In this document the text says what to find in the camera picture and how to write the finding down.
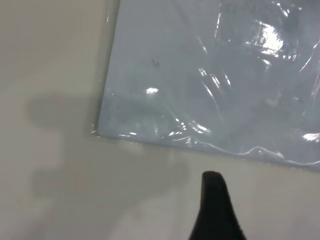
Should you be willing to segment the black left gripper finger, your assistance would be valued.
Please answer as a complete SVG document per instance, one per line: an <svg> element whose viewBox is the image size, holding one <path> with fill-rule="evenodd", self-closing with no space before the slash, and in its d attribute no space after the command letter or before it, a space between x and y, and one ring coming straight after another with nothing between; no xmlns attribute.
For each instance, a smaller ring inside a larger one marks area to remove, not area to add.
<svg viewBox="0 0 320 240"><path fill-rule="evenodd" d="M202 174L200 208L191 240L245 240L225 179L219 172Z"/></svg>

